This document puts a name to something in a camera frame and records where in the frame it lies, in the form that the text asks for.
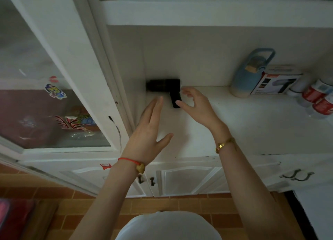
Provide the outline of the person's white shirt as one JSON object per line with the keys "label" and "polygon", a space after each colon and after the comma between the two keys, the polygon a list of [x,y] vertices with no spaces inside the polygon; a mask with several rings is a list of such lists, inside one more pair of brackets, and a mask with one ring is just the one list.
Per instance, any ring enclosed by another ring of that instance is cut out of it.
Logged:
{"label": "person's white shirt", "polygon": [[222,240],[202,216],[186,211],[165,211],[131,219],[115,240]]}

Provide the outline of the person's right forearm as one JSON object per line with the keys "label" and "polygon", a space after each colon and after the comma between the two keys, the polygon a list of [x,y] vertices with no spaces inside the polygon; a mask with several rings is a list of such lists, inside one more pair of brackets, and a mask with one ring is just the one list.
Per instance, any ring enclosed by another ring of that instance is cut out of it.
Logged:
{"label": "person's right forearm", "polygon": [[281,208],[232,138],[216,148],[248,239],[297,240]]}

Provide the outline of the white glass cabinet door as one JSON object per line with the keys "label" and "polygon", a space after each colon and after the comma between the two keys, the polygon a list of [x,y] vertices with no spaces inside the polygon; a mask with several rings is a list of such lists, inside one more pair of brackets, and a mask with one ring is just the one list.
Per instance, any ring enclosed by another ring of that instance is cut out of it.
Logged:
{"label": "white glass cabinet door", "polygon": [[105,148],[33,149],[26,151],[0,138],[3,161],[27,160],[26,155],[65,154],[118,158],[132,132],[133,124],[119,92],[118,82],[102,44],[92,1],[99,0],[10,0],[59,69],[110,146]]}

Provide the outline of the cartoon character sticker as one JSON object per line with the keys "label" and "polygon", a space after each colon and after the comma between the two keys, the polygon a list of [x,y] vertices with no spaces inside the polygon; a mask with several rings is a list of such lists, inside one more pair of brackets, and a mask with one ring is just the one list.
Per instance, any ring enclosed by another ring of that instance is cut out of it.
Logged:
{"label": "cartoon character sticker", "polygon": [[65,99],[67,98],[67,95],[61,90],[59,89],[57,86],[54,86],[52,84],[47,84],[45,86],[45,90],[48,92],[48,94],[55,99]]}

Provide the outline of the person's left hand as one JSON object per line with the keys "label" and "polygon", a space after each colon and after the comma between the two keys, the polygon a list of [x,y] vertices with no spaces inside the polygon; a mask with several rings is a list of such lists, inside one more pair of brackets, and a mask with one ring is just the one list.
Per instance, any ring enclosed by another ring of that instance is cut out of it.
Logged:
{"label": "person's left hand", "polygon": [[162,96],[154,98],[143,111],[139,123],[131,135],[122,158],[131,159],[147,166],[162,150],[156,150],[161,111],[164,105]]}

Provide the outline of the plain white bottle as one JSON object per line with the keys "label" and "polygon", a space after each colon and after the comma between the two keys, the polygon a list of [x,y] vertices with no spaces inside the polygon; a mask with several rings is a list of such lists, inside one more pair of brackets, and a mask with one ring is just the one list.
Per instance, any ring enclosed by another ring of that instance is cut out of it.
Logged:
{"label": "plain white bottle", "polygon": [[292,86],[287,90],[286,95],[298,98],[302,95],[302,93],[307,89],[311,83],[313,82],[314,78],[309,73],[304,73]]}

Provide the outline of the white product box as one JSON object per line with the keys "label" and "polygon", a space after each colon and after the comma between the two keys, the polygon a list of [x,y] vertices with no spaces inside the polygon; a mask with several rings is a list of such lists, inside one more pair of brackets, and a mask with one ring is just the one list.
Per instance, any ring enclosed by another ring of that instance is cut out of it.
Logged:
{"label": "white product box", "polygon": [[268,65],[251,95],[284,94],[302,76],[295,65]]}

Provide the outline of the black handheld massage gun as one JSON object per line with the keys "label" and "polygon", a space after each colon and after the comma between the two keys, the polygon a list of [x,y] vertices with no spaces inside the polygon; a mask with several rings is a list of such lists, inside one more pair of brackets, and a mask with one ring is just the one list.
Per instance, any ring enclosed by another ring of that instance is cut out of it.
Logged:
{"label": "black handheld massage gun", "polygon": [[181,101],[181,80],[180,79],[154,79],[146,82],[146,90],[151,92],[168,92],[173,108],[180,108],[176,101]]}

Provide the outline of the red and white patterned packet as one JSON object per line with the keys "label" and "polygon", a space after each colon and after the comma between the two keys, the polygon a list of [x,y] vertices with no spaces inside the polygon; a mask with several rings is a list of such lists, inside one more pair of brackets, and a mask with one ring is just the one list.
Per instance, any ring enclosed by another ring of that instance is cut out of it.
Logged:
{"label": "red and white patterned packet", "polygon": [[78,116],[52,116],[63,130],[70,131],[73,138],[94,136],[100,131],[97,124],[87,113]]}

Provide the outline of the red bag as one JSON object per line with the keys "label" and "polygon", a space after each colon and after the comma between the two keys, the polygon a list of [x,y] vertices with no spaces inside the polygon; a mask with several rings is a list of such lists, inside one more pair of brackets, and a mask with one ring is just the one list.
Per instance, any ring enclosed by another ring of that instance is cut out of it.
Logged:
{"label": "red bag", "polygon": [[35,206],[32,199],[0,198],[0,240],[20,240]]}

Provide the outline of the white drawer front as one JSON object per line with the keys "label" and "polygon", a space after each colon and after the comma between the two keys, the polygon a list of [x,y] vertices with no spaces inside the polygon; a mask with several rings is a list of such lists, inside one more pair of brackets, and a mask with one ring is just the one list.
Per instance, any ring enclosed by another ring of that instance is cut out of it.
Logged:
{"label": "white drawer front", "polygon": [[[333,180],[333,154],[264,154],[251,155],[247,159],[270,191],[285,192]],[[302,170],[297,175],[315,174],[305,182],[279,178],[295,169]]]}

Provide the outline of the white bottle with red label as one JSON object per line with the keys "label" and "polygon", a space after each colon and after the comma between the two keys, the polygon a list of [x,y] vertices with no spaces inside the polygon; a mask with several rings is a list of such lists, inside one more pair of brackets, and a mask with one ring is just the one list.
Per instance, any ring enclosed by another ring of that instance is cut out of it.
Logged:
{"label": "white bottle with red label", "polygon": [[308,116],[314,119],[325,119],[333,114],[333,92],[323,99],[314,103],[311,107],[306,109]]}
{"label": "white bottle with red label", "polygon": [[302,93],[297,103],[302,107],[308,108],[332,92],[333,75],[322,77],[317,79]]}

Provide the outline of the person's left forearm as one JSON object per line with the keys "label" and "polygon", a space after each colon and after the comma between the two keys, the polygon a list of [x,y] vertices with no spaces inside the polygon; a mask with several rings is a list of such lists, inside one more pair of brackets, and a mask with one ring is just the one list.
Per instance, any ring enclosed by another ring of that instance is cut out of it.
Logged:
{"label": "person's left forearm", "polygon": [[144,168],[143,163],[119,158],[69,240],[110,240],[127,192]]}

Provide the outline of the white lower cabinet door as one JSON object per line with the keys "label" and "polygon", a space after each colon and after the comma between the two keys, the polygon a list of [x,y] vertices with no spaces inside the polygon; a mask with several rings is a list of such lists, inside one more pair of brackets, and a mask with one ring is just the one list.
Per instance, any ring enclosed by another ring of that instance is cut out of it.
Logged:
{"label": "white lower cabinet door", "polygon": [[110,171],[110,169],[103,170],[100,164],[110,163],[113,166],[116,162],[117,159],[65,159],[29,160],[21,164],[98,194]]}
{"label": "white lower cabinet door", "polygon": [[[229,193],[219,157],[184,158],[153,162],[144,173],[154,197]],[[149,178],[155,178],[150,186]]]}

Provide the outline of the person's right hand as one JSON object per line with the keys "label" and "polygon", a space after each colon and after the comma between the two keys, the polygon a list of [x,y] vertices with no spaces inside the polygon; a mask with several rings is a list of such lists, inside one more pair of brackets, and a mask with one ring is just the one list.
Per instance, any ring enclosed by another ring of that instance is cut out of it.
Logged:
{"label": "person's right hand", "polygon": [[217,116],[205,95],[194,87],[183,87],[181,91],[193,99],[195,114],[190,117],[211,132],[216,145],[223,144],[232,138],[229,128]]}

